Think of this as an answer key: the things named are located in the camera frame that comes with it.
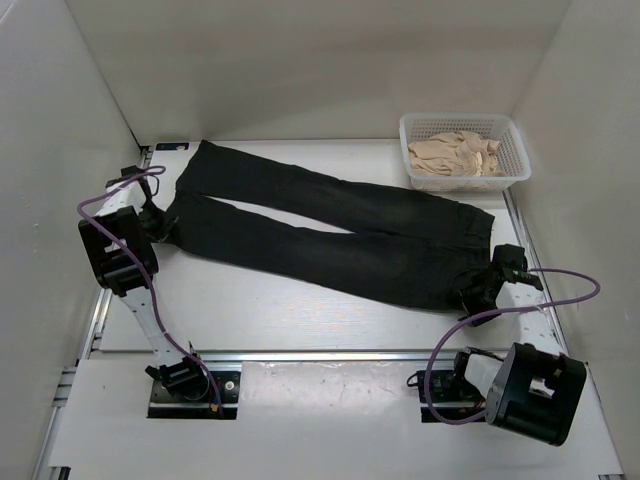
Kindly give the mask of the black trousers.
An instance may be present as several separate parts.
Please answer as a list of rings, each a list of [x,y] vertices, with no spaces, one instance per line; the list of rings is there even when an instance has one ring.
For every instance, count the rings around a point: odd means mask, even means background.
[[[182,251],[373,301],[454,310],[490,263],[494,218],[202,142],[167,209]]]

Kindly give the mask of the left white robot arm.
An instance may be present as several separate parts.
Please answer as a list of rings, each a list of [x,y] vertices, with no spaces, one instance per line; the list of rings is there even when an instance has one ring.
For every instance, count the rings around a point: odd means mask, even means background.
[[[171,224],[154,204],[163,166],[127,167],[109,181],[105,193],[81,201],[79,234],[98,284],[119,297],[133,314],[155,364],[146,373],[171,395],[196,401],[211,392],[212,381],[193,347],[174,338],[160,316],[154,276],[159,263],[152,244]]]

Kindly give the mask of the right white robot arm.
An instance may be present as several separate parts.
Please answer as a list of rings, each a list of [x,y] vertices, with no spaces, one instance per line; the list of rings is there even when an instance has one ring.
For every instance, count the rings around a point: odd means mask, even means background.
[[[525,250],[494,248],[487,271],[459,292],[466,316],[493,310],[502,286],[523,283],[537,290],[540,279],[528,272]],[[586,382],[586,367],[562,353],[551,354],[515,343],[504,358],[467,347],[456,355],[449,387],[460,399],[479,394],[485,422],[552,446],[566,441]]]

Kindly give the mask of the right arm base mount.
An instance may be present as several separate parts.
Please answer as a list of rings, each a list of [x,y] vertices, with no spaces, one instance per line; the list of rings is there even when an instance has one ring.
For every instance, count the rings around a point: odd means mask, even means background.
[[[478,389],[465,378],[469,360],[482,360],[486,367],[480,374],[487,373],[488,380]],[[467,347],[456,353],[451,365],[438,368],[437,363],[429,375],[429,396],[434,409],[448,420],[462,420],[484,410],[485,395],[488,393],[504,359],[489,351]]]

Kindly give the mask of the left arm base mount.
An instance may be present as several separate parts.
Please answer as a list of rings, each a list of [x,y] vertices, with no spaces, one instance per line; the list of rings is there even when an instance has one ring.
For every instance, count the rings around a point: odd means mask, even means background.
[[[147,366],[152,379],[150,419],[235,420],[241,390],[240,370],[210,370],[184,357],[174,365]]]

